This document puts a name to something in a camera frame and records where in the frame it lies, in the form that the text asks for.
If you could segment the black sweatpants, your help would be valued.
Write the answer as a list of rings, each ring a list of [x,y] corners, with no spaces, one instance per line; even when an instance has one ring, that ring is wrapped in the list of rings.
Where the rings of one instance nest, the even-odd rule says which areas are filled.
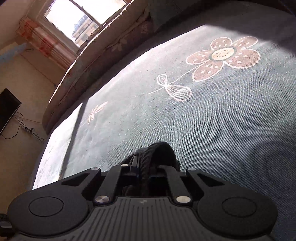
[[[131,165],[133,162],[139,170],[139,179],[123,187],[122,194],[125,196],[149,196],[149,177],[158,166],[171,166],[180,171],[180,163],[167,142],[156,142],[140,148],[127,156],[121,164]]]

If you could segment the grey patterned bed sheet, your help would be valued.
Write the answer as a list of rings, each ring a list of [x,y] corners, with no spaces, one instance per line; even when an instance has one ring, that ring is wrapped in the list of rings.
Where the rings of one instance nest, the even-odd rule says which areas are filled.
[[[228,1],[158,32],[62,115],[32,187],[159,141],[181,170],[271,197],[276,240],[295,240],[295,16]]]

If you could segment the left pink curtain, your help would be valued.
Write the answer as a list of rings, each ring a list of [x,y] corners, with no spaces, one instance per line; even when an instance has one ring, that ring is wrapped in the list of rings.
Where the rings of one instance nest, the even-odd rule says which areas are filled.
[[[35,21],[28,17],[21,18],[19,28],[16,32],[46,58],[52,60],[65,70],[76,59],[55,37],[48,34]]]

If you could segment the folded floral quilt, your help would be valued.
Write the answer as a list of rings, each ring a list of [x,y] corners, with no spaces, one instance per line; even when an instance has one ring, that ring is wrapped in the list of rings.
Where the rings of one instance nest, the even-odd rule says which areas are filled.
[[[114,64],[178,12],[176,1],[131,1],[86,45],[53,93],[42,119],[49,133],[74,102]]]

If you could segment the wall power strip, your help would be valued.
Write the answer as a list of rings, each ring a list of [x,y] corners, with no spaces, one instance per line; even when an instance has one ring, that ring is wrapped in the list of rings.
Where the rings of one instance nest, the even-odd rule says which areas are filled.
[[[23,125],[23,129],[29,133],[33,133],[34,128],[28,128],[26,125]]]

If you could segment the wall mounted television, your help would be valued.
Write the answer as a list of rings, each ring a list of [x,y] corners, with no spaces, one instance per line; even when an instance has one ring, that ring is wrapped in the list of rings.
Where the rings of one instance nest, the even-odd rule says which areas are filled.
[[[21,106],[18,100],[7,88],[0,93],[0,130],[1,133]]]

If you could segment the wall air conditioner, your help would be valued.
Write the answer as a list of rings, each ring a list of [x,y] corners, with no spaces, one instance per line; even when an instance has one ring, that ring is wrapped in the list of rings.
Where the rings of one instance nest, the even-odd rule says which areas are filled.
[[[3,64],[9,62],[22,52],[30,52],[33,50],[33,48],[27,46],[27,43],[18,45],[16,42],[13,42],[1,49],[0,63]]]

